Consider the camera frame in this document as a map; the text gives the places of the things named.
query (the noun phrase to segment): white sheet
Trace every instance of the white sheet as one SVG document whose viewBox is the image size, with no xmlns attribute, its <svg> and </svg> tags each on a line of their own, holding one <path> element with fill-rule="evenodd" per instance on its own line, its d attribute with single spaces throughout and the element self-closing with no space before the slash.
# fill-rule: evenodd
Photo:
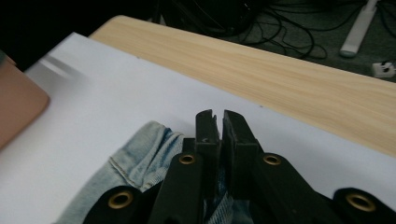
<svg viewBox="0 0 396 224">
<path fill-rule="evenodd" d="M 153 119 L 194 137 L 195 115 L 243 115 L 267 152 L 286 157 L 318 192 L 371 192 L 396 209 L 396 160 L 78 34 L 28 77 L 45 113 L 0 151 L 0 223 L 51 223 L 114 153 Z"/>
</svg>

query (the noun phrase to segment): brass grommet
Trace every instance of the brass grommet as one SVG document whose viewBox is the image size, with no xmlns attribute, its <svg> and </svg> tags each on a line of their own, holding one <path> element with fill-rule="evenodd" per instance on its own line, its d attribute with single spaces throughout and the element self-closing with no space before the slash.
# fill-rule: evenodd
<svg viewBox="0 0 396 224">
<path fill-rule="evenodd" d="M 375 204 L 369 198 L 358 193 L 350 193 L 346 196 L 346 201 L 357 209 L 364 212 L 374 212 Z"/>
<path fill-rule="evenodd" d="M 178 161 L 180 161 L 182 164 L 188 165 L 195 163 L 195 158 L 192 155 L 183 155 L 178 158 Z"/>
<path fill-rule="evenodd" d="M 270 165 L 279 165 L 281 163 L 281 159 L 274 155 L 266 155 L 262 159 Z"/>
<path fill-rule="evenodd" d="M 134 195 L 129 190 L 123 190 L 111 196 L 108 206 L 113 209 L 120 209 L 128 206 L 134 200 Z"/>
</svg>

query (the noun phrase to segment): light blue denim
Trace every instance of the light blue denim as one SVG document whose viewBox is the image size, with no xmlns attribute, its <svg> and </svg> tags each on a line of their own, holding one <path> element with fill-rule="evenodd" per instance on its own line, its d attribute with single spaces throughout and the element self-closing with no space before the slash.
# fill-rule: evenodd
<svg viewBox="0 0 396 224">
<path fill-rule="evenodd" d="M 96 201 L 109 189 L 132 186 L 144 192 L 161 182 L 170 161 L 181 152 L 184 137 L 156 121 L 145 124 L 88 180 L 56 223 L 82 223 Z M 204 223 L 253 223 L 248 203 L 228 196 L 223 175 L 219 189 L 220 196 L 214 202 L 205 202 Z"/>
</svg>

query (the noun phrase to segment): jeans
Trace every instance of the jeans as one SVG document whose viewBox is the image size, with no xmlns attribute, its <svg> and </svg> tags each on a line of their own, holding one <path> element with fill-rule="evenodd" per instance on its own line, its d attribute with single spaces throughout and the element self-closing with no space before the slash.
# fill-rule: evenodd
<svg viewBox="0 0 396 224">
<path fill-rule="evenodd" d="M 164 180 L 170 161 L 182 150 L 184 137 L 156 121 L 145 124 L 92 176 L 56 223 L 82 223 L 109 189 L 132 186 L 144 192 Z M 204 202 L 204 223 L 253 223 L 248 202 L 229 197 L 223 179 L 219 179 L 219 197 Z"/>
</svg>

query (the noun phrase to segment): wooden table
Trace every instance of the wooden table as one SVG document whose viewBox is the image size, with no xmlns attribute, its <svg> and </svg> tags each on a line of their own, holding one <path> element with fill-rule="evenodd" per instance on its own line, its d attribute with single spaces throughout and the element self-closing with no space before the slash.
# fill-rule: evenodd
<svg viewBox="0 0 396 224">
<path fill-rule="evenodd" d="M 396 84 L 118 16 L 91 39 L 396 157 Z"/>
</svg>

